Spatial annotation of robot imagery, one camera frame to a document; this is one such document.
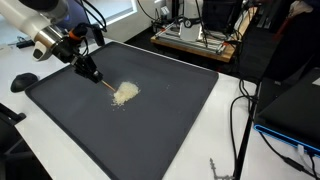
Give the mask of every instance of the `black tray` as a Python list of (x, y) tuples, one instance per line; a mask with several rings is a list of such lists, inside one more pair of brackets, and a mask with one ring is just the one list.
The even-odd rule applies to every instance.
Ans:
[(218, 74), (115, 42), (91, 56), (106, 82), (118, 88), (130, 81), (141, 92), (112, 106), (109, 89), (67, 66), (26, 94), (111, 179), (161, 179)]

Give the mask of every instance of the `black chair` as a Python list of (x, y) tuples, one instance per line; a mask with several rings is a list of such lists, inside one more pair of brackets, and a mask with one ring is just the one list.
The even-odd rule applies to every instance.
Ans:
[(16, 114), (0, 103), (0, 180), (6, 180), (6, 163), (33, 156), (30, 150), (17, 151), (25, 143), (14, 125), (25, 117), (24, 114)]

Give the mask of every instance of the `wall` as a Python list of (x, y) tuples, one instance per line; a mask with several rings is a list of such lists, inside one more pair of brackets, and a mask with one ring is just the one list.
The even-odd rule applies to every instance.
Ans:
[[(136, 13), (108, 25), (108, 32), (105, 34), (107, 38), (125, 42), (151, 26), (151, 19), (143, 13), (136, 1), (135, 3)], [(154, 0), (140, 0), (140, 3), (143, 9), (154, 17), (155, 8), (160, 13), (160, 7), (165, 5), (165, 0), (157, 3), (154, 3)]]

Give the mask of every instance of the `floor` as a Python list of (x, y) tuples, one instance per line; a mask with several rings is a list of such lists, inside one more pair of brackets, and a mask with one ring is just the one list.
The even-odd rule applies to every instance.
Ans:
[[(235, 66), (234, 63), (226, 64), (193, 54), (156, 47), (150, 42), (150, 38), (153, 35), (154, 33), (152, 30), (146, 30), (136, 37), (130, 39), (126, 43), (141, 49), (179, 59), (208, 69), (219, 70), (223, 73), (230, 73), (230, 68)], [(254, 76), (256, 78), (262, 76), (277, 45), (276, 42), (272, 41), (272, 36), (273, 34), (269, 33), (267, 30), (256, 28), (254, 25), (249, 27), (245, 36), (244, 49), (240, 58), (239, 71), (242, 74)], [(8, 180), (51, 179), (36, 158), (8, 163), (7, 174)]]

